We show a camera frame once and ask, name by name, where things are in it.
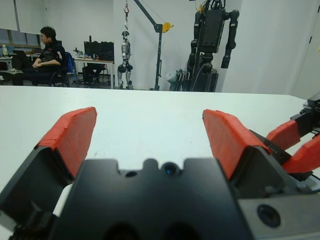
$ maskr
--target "yellow clamp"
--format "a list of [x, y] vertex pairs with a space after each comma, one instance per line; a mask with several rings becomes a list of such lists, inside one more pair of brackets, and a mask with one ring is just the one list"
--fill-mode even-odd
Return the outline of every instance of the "yellow clamp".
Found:
[[175, 25], [171, 25], [169, 22], [165, 22], [162, 26], [162, 33], [168, 32], [171, 28], [173, 28]]

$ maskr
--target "window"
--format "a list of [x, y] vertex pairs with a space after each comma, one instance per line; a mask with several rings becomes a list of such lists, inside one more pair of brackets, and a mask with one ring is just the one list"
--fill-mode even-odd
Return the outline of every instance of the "window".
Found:
[[3, 43], [3, 44], [10, 43], [8, 30], [0, 29], [0, 43]]
[[0, 46], [3, 44], [17, 48], [41, 48], [39, 35], [7, 29], [0, 29]]

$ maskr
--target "man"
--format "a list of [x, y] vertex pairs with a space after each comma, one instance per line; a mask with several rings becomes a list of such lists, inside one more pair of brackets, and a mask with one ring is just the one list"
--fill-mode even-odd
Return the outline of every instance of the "man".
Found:
[[22, 74], [16, 74], [13, 85], [22, 86], [23, 80], [29, 80], [33, 85], [41, 84], [43, 80], [48, 82], [54, 72], [61, 68], [65, 63], [65, 49], [56, 40], [56, 31], [49, 26], [41, 29], [41, 41], [45, 44], [42, 54], [37, 58], [33, 65], [21, 69]]

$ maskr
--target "humanoid robot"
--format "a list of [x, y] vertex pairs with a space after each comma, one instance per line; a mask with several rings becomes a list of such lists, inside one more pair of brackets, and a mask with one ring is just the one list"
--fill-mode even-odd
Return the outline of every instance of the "humanoid robot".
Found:
[[133, 67], [129, 63], [129, 59], [131, 56], [131, 46], [128, 40], [129, 32], [124, 31], [122, 33], [123, 43], [121, 44], [122, 49], [122, 59], [123, 62], [120, 66], [118, 66], [118, 86], [119, 89], [124, 89], [124, 82], [122, 81], [122, 74], [125, 73], [127, 87], [126, 89], [133, 90], [134, 86], [132, 85], [132, 81], [130, 81], [131, 70]]
[[213, 53], [218, 53], [225, 21], [230, 19], [228, 42], [221, 68], [229, 67], [231, 51], [236, 47], [239, 11], [226, 12], [226, 0], [223, 2], [224, 4], [222, 0], [206, 0], [195, 14], [194, 40], [191, 42], [191, 54], [187, 65], [191, 82], [186, 91], [208, 92], [208, 89], [211, 89], [209, 85], [214, 82], [211, 64]]

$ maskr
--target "silver humanoid robot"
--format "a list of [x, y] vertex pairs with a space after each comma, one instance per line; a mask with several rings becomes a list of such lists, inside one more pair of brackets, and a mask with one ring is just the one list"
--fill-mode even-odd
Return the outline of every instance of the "silver humanoid robot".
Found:
[[124, 82], [122, 81], [122, 74], [125, 73], [127, 87], [126, 89], [133, 90], [134, 86], [132, 85], [132, 81], [130, 81], [131, 70], [133, 67], [129, 63], [129, 59], [131, 56], [131, 47], [130, 42], [128, 40], [129, 32], [124, 31], [122, 33], [123, 43], [121, 44], [122, 49], [122, 59], [123, 62], [120, 66], [118, 66], [118, 86], [119, 89], [124, 89]]

